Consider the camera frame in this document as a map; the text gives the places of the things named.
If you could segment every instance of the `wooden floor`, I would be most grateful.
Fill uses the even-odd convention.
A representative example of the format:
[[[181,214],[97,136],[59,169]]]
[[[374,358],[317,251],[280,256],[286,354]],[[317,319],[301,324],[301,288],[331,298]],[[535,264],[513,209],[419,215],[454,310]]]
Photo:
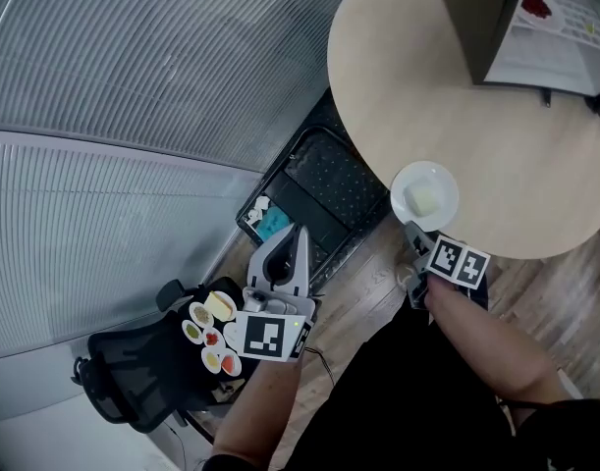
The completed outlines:
[[[404,295],[394,277],[402,247],[402,225],[391,215],[322,290],[323,304],[309,341],[323,351],[335,378],[402,304]],[[250,240],[241,235],[215,276],[231,276],[244,285],[252,251]],[[535,337],[583,395],[600,397],[600,232],[583,246],[547,260],[494,258],[488,278],[490,311]],[[284,467],[332,387],[319,358],[305,356],[296,404],[272,468]],[[214,421],[205,422],[213,430]]]

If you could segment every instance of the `cheese slice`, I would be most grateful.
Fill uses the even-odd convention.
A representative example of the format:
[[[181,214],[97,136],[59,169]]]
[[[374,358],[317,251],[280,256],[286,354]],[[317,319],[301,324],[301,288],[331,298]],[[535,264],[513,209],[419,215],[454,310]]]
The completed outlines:
[[[211,291],[208,294],[203,306],[219,321],[230,321],[232,317],[232,306],[216,291]]]
[[[405,201],[418,217],[432,215],[440,208],[433,184],[428,179],[411,183],[405,189]]]

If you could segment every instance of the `round table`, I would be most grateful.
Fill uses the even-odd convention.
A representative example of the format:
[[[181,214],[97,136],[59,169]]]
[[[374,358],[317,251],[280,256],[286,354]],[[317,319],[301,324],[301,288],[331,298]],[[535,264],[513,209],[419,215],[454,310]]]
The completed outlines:
[[[473,86],[442,0],[344,0],[328,43],[335,103],[386,186],[430,160],[461,202],[447,235],[545,258],[600,228],[600,118],[578,96]]]

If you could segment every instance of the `cable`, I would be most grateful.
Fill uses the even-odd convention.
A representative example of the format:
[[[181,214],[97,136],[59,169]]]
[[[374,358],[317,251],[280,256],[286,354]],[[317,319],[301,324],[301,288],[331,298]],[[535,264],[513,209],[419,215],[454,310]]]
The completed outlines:
[[[326,372],[328,372],[328,375],[330,376],[330,380],[332,381],[332,387],[334,388],[335,387],[335,376],[332,375],[332,370],[328,366],[328,362],[326,361],[326,358],[323,357],[323,354],[321,353],[321,351],[317,350],[317,349],[313,349],[312,347],[305,347],[304,350],[306,350],[308,352],[312,352],[313,354],[317,354],[321,358],[323,367],[326,369]]]
[[[175,436],[178,437],[178,440],[180,441],[180,445],[182,445],[182,456],[184,457],[184,469],[186,471],[186,449],[184,447],[184,442],[180,438],[180,435],[178,435],[171,426],[169,426],[166,422],[163,422],[162,424],[166,424],[166,427],[169,428],[169,430],[171,431],[171,433],[173,433]]]

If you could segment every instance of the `black office chair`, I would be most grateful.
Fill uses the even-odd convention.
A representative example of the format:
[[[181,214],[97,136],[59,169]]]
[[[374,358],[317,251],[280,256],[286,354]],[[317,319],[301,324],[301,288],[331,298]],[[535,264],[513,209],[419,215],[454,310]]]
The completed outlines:
[[[165,309],[168,294],[178,294],[179,281],[158,293],[158,307]],[[176,410],[196,411],[217,405],[212,391],[220,382],[236,380],[225,373],[211,374],[200,359],[202,345],[195,345],[182,332],[189,319],[192,300],[205,301],[211,290],[229,294],[243,308],[241,289],[229,278],[209,287],[189,290],[191,299],[177,311],[169,310],[152,325],[122,332],[106,332],[88,339],[90,359],[75,362],[73,382],[83,386],[90,402],[112,423],[129,423],[141,433],[153,431]],[[244,358],[241,378],[248,379],[257,361]]]

